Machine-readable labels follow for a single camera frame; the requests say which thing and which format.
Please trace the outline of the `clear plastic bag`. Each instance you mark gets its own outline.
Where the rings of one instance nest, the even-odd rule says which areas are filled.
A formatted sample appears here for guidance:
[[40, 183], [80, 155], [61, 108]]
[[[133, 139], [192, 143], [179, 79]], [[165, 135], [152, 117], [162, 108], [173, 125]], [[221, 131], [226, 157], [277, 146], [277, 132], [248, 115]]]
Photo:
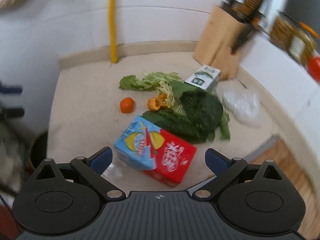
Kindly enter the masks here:
[[260, 127], [260, 96], [255, 90], [232, 87], [217, 91], [219, 99], [235, 119], [249, 127]]

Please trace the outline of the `dark green leafy vegetable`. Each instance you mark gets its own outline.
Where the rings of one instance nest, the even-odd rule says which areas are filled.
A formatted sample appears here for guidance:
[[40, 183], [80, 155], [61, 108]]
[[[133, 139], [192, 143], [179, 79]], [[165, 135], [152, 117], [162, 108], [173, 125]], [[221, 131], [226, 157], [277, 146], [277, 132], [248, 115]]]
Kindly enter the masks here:
[[214, 94], [181, 81], [164, 84], [158, 91], [169, 97], [168, 106], [146, 111], [144, 119], [191, 143], [214, 141], [217, 129], [222, 140], [231, 138], [229, 114]]

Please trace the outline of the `red blue drink carton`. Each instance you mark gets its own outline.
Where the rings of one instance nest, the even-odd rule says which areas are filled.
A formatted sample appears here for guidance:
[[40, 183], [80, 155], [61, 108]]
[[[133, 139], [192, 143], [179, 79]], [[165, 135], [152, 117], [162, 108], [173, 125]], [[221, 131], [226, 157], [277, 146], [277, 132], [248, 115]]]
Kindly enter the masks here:
[[180, 184], [197, 148], [141, 116], [114, 143], [119, 158], [169, 186]]

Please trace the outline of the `green white small carton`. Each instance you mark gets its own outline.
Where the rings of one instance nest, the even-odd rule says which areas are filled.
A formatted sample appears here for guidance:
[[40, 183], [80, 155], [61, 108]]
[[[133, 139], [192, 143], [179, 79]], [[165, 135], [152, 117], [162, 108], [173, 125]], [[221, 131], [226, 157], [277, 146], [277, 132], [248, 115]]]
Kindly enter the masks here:
[[221, 70], [217, 68], [211, 66], [202, 66], [202, 68], [193, 73], [184, 82], [209, 92], [217, 85], [220, 74]]

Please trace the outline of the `yellow vertical pipe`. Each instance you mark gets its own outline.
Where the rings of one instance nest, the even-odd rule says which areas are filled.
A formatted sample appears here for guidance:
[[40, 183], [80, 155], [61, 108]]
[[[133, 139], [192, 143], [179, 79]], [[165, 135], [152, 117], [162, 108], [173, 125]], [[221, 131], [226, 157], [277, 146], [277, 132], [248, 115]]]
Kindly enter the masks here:
[[108, 0], [108, 30], [110, 36], [111, 63], [117, 63], [116, 0]]

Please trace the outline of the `green lettuce scraps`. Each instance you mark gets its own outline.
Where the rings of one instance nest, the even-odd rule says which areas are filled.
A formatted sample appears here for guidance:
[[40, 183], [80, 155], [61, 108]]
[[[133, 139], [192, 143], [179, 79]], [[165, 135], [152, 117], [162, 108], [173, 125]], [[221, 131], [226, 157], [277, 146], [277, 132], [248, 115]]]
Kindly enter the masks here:
[[159, 94], [167, 95], [166, 102], [169, 106], [168, 109], [177, 114], [185, 115], [185, 111], [178, 100], [178, 97], [174, 96], [173, 84], [176, 81], [181, 83], [179, 74], [175, 72], [153, 72], [145, 74], [142, 79], [138, 79], [135, 75], [127, 75], [119, 81], [119, 88], [122, 90], [141, 92], [156, 90], [157, 96], [159, 96]]

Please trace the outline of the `wooden knife block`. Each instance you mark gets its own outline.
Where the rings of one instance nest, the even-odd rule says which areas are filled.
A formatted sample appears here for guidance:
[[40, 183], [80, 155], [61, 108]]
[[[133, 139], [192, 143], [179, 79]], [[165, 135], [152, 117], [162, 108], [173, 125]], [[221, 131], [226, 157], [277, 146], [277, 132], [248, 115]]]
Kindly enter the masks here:
[[193, 58], [203, 66], [221, 70], [220, 80], [234, 78], [244, 50], [239, 48], [233, 53], [232, 48], [245, 26], [220, 6], [213, 6]]

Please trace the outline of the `green-lidded glass jar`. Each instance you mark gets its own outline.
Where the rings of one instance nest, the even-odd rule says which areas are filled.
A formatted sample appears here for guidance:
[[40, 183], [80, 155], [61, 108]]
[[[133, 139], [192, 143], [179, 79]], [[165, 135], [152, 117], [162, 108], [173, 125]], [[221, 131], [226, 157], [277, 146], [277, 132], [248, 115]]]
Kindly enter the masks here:
[[288, 54], [300, 65], [306, 67], [308, 61], [313, 57], [318, 39], [319, 34], [316, 31], [307, 24], [299, 22], [293, 30]]

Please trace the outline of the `glass jar of pickles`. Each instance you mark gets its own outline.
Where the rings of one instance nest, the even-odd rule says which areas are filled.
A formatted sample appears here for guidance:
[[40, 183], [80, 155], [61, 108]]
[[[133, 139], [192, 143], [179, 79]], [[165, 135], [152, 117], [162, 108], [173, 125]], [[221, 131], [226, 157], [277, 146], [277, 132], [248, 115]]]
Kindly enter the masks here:
[[270, 41], [282, 50], [288, 50], [297, 22], [288, 14], [280, 12], [274, 20], [271, 32]]

